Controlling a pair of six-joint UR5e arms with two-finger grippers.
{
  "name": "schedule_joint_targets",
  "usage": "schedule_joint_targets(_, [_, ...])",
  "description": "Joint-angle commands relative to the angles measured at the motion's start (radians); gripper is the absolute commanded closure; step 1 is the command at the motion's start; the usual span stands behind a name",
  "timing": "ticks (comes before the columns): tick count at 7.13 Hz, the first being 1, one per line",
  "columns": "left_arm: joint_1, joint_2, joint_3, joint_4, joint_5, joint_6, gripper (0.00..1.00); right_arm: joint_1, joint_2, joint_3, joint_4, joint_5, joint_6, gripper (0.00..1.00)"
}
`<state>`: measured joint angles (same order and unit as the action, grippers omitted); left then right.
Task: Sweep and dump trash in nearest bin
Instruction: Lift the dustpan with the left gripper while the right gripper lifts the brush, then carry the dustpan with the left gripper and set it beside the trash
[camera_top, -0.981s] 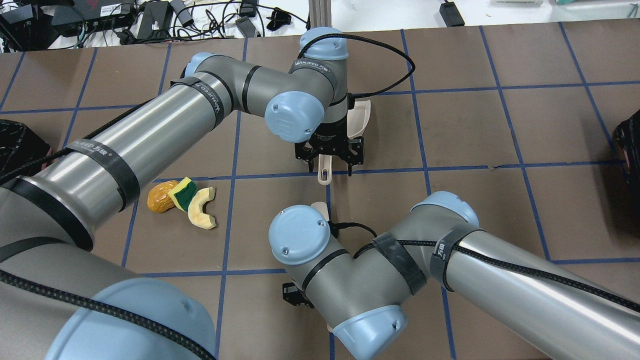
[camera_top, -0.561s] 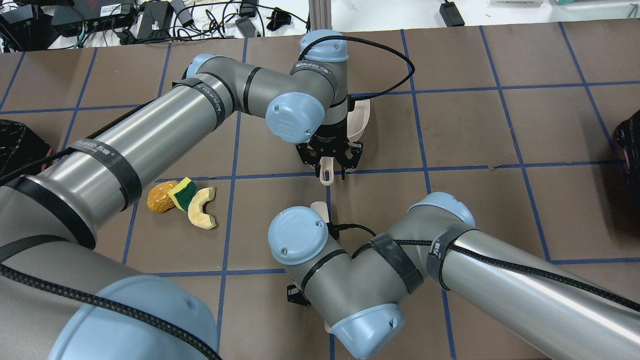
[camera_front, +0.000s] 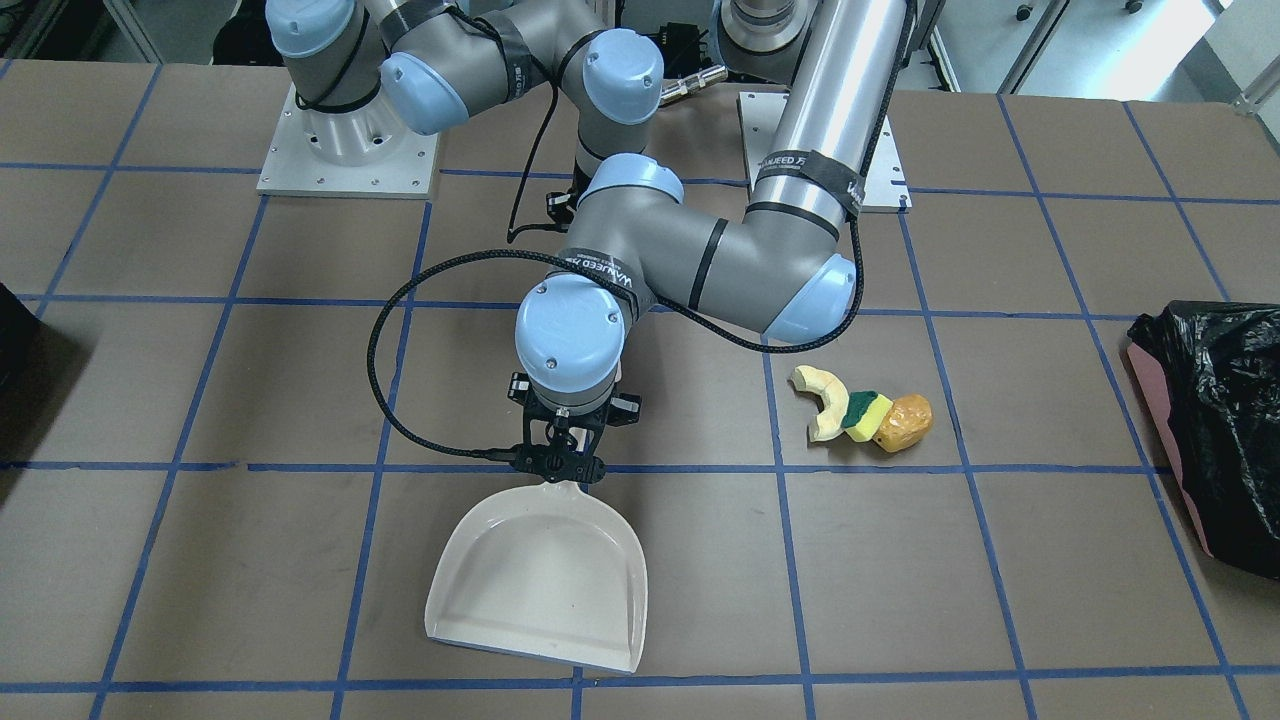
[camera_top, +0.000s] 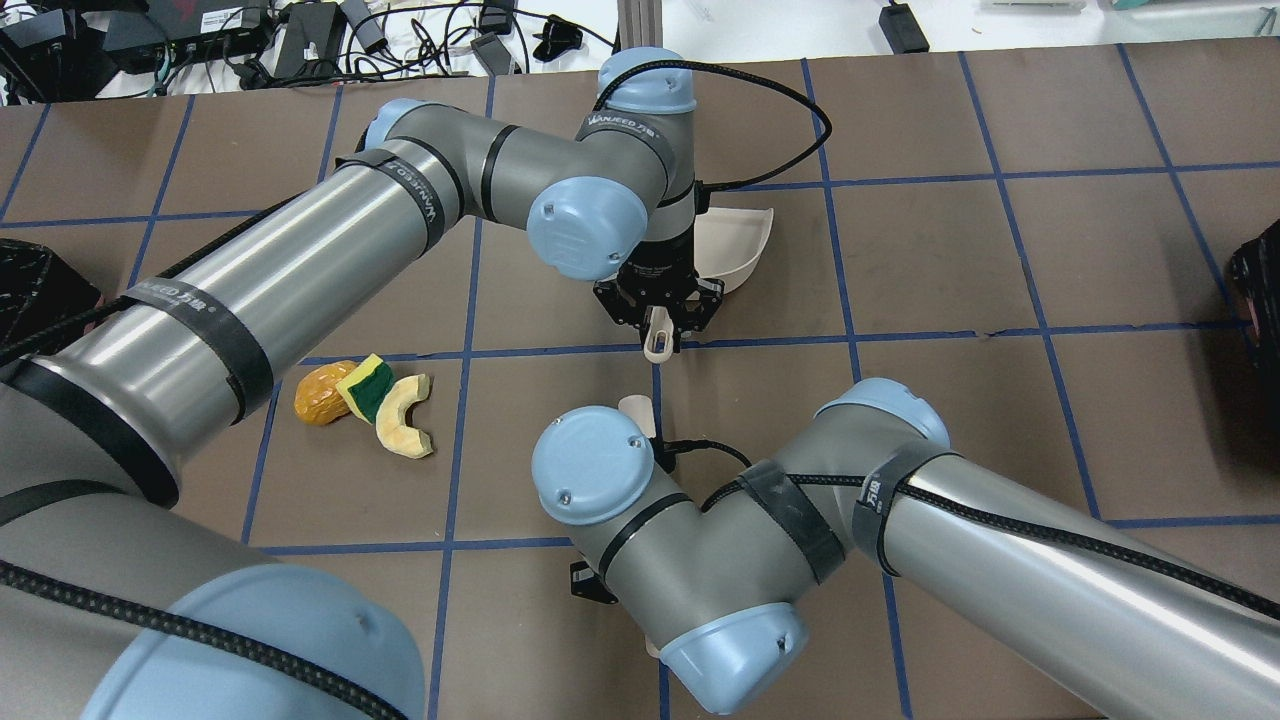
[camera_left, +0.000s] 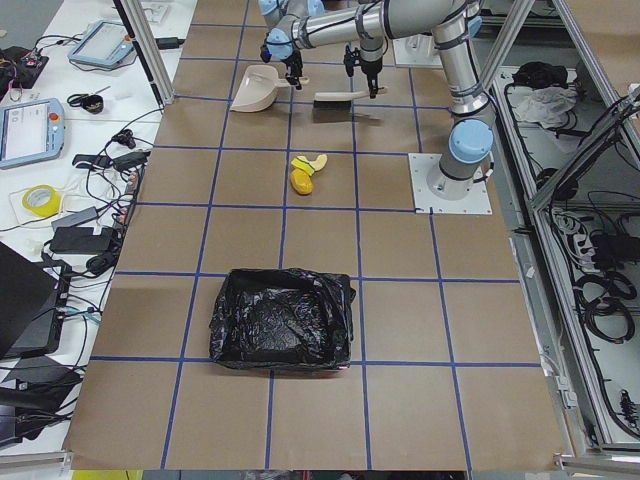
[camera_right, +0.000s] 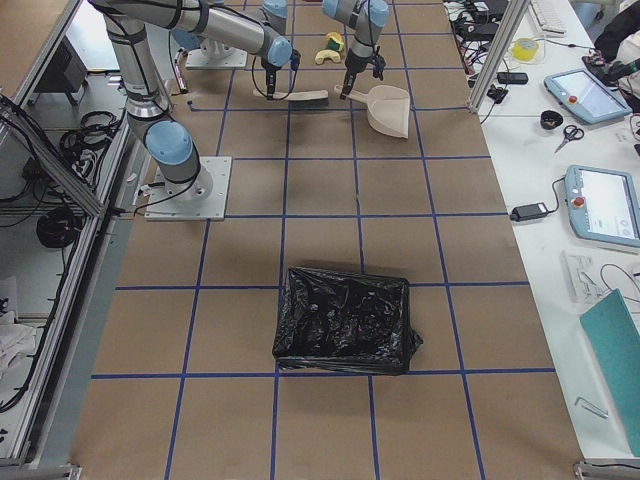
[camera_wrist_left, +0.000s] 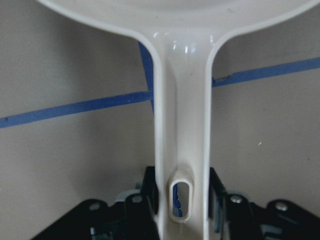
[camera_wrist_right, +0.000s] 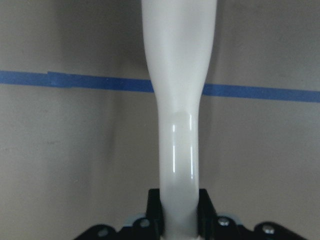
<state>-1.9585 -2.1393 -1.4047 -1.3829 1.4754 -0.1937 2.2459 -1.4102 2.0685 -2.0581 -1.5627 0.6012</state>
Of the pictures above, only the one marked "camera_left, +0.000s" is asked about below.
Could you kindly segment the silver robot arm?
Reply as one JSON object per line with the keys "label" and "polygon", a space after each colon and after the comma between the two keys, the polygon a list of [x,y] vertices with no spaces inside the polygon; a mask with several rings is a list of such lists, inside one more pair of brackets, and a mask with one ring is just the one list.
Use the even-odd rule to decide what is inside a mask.
{"label": "silver robot arm", "polygon": [[367,79],[367,95],[381,88],[384,44],[415,34],[429,34],[435,42],[451,94],[454,126],[449,151],[441,157],[435,178],[444,182],[472,182],[477,168],[493,146],[493,132],[481,119],[489,97],[481,86],[471,38],[481,24],[478,1],[361,1],[355,14],[360,46],[345,50],[345,69],[353,75],[360,66]]}
{"label": "silver robot arm", "polygon": [[368,95],[382,92],[378,76],[383,68],[385,40],[377,27],[379,1],[360,1],[355,7],[327,11],[321,1],[260,1],[261,15],[268,27],[260,48],[267,63],[276,58],[286,66],[286,81],[302,88],[302,51],[342,43],[343,65],[352,77],[359,68],[366,76]]}

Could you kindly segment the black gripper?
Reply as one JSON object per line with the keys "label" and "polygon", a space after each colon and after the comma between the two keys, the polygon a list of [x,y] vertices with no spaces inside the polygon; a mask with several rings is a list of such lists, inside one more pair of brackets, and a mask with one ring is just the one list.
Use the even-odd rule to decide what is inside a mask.
{"label": "black gripper", "polygon": [[273,59],[281,61],[287,69],[286,79],[289,84],[295,84],[296,90],[302,90],[303,61],[299,50],[290,46],[269,46],[266,42],[260,47],[260,59],[269,63]]}
{"label": "black gripper", "polygon": [[378,95],[378,75],[381,72],[381,49],[371,50],[364,47],[352,49],[346,45],[343,65],[348,77],[353,77],[355,68],[360,67],[367,77],[369,98],[375,99]]}

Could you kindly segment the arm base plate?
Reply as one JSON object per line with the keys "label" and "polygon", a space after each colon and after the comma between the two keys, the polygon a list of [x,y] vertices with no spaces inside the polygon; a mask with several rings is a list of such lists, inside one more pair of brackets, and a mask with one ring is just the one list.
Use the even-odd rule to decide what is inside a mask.
{"label": "arm base plate", "polygon": [[468,180],[453,180],[440,169],[441,154],[409,153],[409,173],[417,214],[491,215],[484,172],[478,166]]}

